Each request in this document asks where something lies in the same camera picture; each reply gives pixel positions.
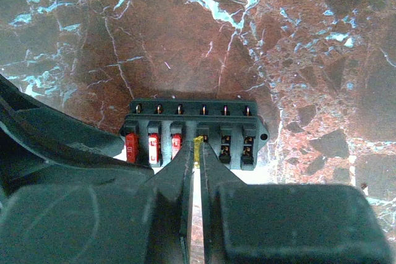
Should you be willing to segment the black fuse box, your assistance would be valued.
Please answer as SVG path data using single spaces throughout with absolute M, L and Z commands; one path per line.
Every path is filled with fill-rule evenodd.
M 203 135 L 227 168 L 247 171 L 256 167 L 257 154 L 270 138 L 257 103 L 242 100 L 136 99 L 119 130 L 124 143 L 131 132 L 139 137 L 136 162 L 152 168 L 172 160 L 173 134 L 182 135 L 182 145 Z M 149 163 L 148 137 L 153 133 L 160 141 L 160 163 L 156 165 Z

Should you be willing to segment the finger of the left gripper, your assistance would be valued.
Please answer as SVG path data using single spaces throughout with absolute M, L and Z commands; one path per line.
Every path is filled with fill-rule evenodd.
M 35 184 L 140 184 L 144 164 L 116 158 L 120 137 L 94 128 L 22 93 L 1 77 L 1 194 Z

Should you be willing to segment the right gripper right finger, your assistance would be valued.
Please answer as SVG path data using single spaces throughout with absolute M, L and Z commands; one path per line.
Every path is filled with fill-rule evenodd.
M 246 220 L 246 184 L 218 159 L 209 143 L 199 149 L 204 260 L 206 263 L 244 263 L 240 231 Z

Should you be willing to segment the yellow blade fuse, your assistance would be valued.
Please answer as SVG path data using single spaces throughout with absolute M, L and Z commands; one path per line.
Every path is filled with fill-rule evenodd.
M 194 138 L 194 167 L 200 168 L 200 146 L 204 142 L 204 136 L 200 135 Z

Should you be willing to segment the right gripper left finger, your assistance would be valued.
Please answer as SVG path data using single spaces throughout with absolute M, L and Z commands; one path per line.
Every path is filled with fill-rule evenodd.
M 139 262 L 189 263 L 194 145 L 181 150 L 139 192 Z

